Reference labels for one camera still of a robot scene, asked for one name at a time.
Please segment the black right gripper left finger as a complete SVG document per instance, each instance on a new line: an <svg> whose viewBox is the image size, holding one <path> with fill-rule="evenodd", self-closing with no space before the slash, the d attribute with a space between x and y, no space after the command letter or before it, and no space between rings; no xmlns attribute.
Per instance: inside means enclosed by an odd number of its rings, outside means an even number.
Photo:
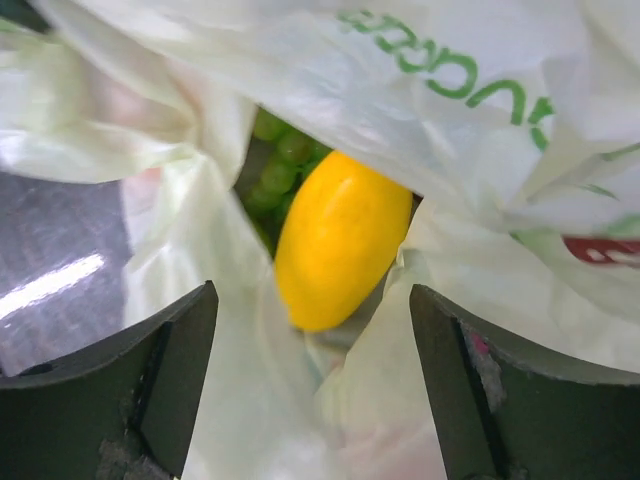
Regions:
<svg viewBox="0 0 640 480"><path fill-rule="evenodd" d="M132 327L2 378L2 478L180 478L218 302L207 281Z"/></svg>

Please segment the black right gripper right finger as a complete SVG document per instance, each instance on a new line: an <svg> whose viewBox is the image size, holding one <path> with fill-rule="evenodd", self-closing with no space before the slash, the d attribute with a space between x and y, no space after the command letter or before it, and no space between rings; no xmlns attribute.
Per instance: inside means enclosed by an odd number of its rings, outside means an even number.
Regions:
<svg viewBox="0 0 640 480"><path fill-rule="evenodd" d="M558 353L414 285L448 479L636 479L639 376Z"/></svg>

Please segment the yellow fake mango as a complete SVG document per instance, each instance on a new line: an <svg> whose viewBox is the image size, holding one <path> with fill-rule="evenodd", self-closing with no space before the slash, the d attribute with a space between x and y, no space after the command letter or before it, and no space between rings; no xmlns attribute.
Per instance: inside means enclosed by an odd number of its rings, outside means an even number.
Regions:
<svg viewBox="0 0 640 480"><path fill-rule="evenodd" d="M342 324L396 258L411 218L406 187L333 151L294 197L274 271L290 323L305 332Z"/></svg>

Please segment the pale green plastic bag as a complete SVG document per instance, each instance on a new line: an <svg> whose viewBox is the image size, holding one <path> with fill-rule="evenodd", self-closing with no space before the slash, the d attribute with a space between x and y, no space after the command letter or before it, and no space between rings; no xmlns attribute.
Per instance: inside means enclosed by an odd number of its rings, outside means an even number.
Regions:
<svg viewBox="0 0 640 480"><path fill-rule="evenodd" d="M132 317L212 278L190 479L444 474L409 321L424 286L557 384L639 389L635 1L38 1L1 21L1 157L168 199ZM315 380L231 194L261 105L423 198L371 323Z"/></svg>

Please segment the green fake grapes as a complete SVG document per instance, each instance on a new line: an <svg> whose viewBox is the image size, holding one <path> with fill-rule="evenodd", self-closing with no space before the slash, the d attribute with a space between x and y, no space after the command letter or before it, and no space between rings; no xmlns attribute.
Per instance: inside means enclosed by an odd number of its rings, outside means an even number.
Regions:
<svg viewBox="0 0 640 480"><path fill-rule="evenodd" d="M331 148L263 108L257 111L251 140L263 158L251 163L254 171L239 193L256 233L273 255L295 195Z"/></svg>

